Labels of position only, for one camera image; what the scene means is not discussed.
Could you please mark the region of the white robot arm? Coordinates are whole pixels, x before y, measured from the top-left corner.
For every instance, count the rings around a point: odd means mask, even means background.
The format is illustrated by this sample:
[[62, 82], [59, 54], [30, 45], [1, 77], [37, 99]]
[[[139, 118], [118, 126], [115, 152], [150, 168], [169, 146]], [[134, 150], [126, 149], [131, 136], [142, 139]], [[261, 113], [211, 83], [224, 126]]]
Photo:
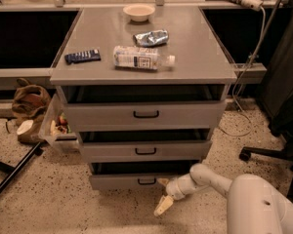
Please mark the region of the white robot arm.
[[195, 164], [186, 175], [158, 182], [166, 194], [154, 210], [156, 216], [175, 201], [211, 187], [227, 199], [227, 234], [293, 234], [293, 203], [260, 176], [228, 179]]

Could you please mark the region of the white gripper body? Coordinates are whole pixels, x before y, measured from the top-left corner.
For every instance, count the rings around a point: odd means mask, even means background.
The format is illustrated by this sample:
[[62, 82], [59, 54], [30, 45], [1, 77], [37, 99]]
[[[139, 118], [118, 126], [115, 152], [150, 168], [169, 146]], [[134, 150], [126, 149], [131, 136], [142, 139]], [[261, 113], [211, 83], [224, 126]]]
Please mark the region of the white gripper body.
[[181, 200], [187, 195], [193, 194], [197, 188], [198, 185], [190, 174], [186, 174], [170, 179], [166, 185], [166, 192], [174, 200]]

